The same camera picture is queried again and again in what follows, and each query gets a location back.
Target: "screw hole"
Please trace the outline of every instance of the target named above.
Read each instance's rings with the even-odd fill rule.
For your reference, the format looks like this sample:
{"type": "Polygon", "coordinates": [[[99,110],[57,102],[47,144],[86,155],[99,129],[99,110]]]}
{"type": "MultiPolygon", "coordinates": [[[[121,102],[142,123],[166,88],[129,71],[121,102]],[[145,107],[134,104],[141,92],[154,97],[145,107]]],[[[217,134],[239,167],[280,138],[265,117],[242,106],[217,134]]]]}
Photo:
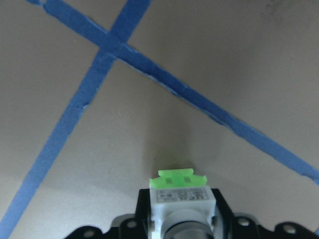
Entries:
{"type": "Polygon", "coordinates": [[[171,178],[166,178],[166,183],[167,184],[172,184],[173,182],[172,182],[171,178]]]}
{"type": "Polygon", "coordinates": [[[184,177],[185,183],[190,183],[190,178],[189,177],[184,177]]]}
{"type": "Polygon", "coordinates": [[[247,227],[247,226],[249,226],[250,222],[246,218],[239,218],[238,224],[243,226],[243,227],[247,227]]]}
{"type": "Polygon", "coordinates": [[[136,228],[137,225],[138,225],[138,224],[137,224],[137,222],[135,222],[135,221],[129,221],[129,222],[126,224],[126,226],[127,226],[128,228],[136,228]]]}
{"type": "Polygon", "coordinates": [[[94,236],[95,232],[93,230],[88,230],[83,234],[84,238],[91,238],[92,236],[94,236]]]}
{"type": "Polygon", "coordinates": [[[289,234],[296,234],[296,228],[294,228],[293,226],[286,224],[284,225],[284,230],[285,232],[289,233],[289,234]]]}

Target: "green plastic tab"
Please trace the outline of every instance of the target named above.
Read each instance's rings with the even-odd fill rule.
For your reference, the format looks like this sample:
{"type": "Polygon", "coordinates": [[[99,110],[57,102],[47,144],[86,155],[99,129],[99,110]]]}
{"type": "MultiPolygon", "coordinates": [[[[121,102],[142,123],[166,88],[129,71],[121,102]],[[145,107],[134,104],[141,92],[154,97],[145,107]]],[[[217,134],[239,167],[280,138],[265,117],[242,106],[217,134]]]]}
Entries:
{"type": "Polygon", "coordinates": [[[206,183],[206,176],[194,175],[192,168],[159,170],[159,177],[150,179],[150,187],[155,189],[198,187],[206,183]]]}

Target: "blue painter's tape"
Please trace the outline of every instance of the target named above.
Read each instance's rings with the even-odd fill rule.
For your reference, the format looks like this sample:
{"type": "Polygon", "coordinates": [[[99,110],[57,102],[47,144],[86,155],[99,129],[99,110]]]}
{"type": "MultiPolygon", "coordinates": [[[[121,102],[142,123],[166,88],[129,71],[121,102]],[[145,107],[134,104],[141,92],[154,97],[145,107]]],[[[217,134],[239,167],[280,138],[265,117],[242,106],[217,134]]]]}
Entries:
{"type": "Polygon", "coordinates": [[[129,39],[136,24],[138,24],[144,12],[147,10],[150,1],[144,0],[141,2],[143,3],[142,5],[140,3],[137,4],[136,0],[128,0],[109,34],[93,22],[88,21],[88,18],[80,16],[77,11],[64,4],[62,1],[48,0],[46,2],[47,5],[45,4],[44,8],[47,11],[63,12],[62,17],[65,21],[79,17],[79,19],[74,21],[74,23],[76,23],[76,28],[82,29],[85,24],[93,25],[94,27],[90,28],[93,30],[91,32],[86,32],[82,29],[83,35],[91,35],[91,33],[93,33],[97,43],[103,44],[105,47],[99,50],[76,94],[69,102],[61,119],[52,131],[48,141],[38,155],[2,218],[0,222],[0,239],[7,239],[10,237],[27,205],[63,148],[68,136],[71,134],[83,112],[92,102],[99,90],[104,78],[116,60],[116,55],[123,47],[123,42],[129,39]],[[117,27],[126,27],[125,32],[120,34],[121,30],[117,29],[117,27]],[[112,36],[112,32],[116,32],[118,35],[112,36]]]}
{"type": "Polygon", "coordinates": [[[44,10],[94,44],[102,46],[107,31],[61,0],[47,0],[44,10]]]}
{"type": "Polygon", "coordinates": [[[143,74],[167,88],[174,95],[186,100],[213,120],[231,129],[236,135],[244,138],[256,148],[271,155],[277,161],[296,171],[302,176],[311,178],[319,185],[319,171],[294,155],[272,139],[256,131],[230,113],[217,106],[157,64],[130,47],[122,48],[119,58],[143,74]]]}

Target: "beige floor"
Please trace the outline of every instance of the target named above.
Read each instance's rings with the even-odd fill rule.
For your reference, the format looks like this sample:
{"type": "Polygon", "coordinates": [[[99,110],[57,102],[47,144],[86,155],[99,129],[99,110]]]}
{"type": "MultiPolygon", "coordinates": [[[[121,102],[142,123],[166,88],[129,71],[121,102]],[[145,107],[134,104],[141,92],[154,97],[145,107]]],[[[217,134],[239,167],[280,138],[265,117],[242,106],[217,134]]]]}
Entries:
{"type": "MultiPolygon", "coordinates": [[[[68,0],[109,29],[118,0],[68,0]]],[[[319,2],[155,0],[129,44],[319,168],[319,2]]],[[[97,47],[26,1],[0,0],[0,216],[97,47]]],[[[12,239],[107,231],[158,169],[193,167],[269,229],[319,226],[319,187],[116,62],[12,239]]]]}

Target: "mounting hole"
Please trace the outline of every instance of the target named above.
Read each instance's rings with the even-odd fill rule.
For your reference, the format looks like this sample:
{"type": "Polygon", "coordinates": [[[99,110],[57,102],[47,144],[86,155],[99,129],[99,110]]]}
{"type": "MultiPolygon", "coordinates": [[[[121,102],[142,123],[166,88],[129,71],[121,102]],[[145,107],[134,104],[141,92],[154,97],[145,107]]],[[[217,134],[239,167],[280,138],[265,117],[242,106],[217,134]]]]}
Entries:
{"type": "Polygon", "coordinates": [[[129,221],[128,223],[126,223],[126,226],[127,226],[128,228],[136,228],[137,225],[138,225],[138,224],[137,224],[137,222],[135,222],[135,221],[129,221]]]}
{"type": "Polygon", "coordinates": [[[211,224],[213,227],[216,226],[216,224],[217,224],[217,217],[216,217],[216,216],[214,216],[214,217],[211,218],[210,224],[211,224]]]}
{"type": "Polygon", "coordinates": [[[93,231],[93,230],[88,230],[88,231],[86,231],[86,232],[83,234],[83,237],[84,237],[84,238],[91,238],[92,236],[94,236],[94,234],[95,234],[95,231],[93,231]]]}
{"type": "Polygon", "coordinates": [[[250,222],[246,218],[239,218],[238,224],[243,226],[243,227],[247,227],[247,226],[249,226],[250,222]]]}
{"type": "Polygon", "coordinates": [[[284,230],[285,232],[289,233],[289,234],[296,234],[296,228],[294,228],[293,226],[286,224],[284,225],[284,230]]]}

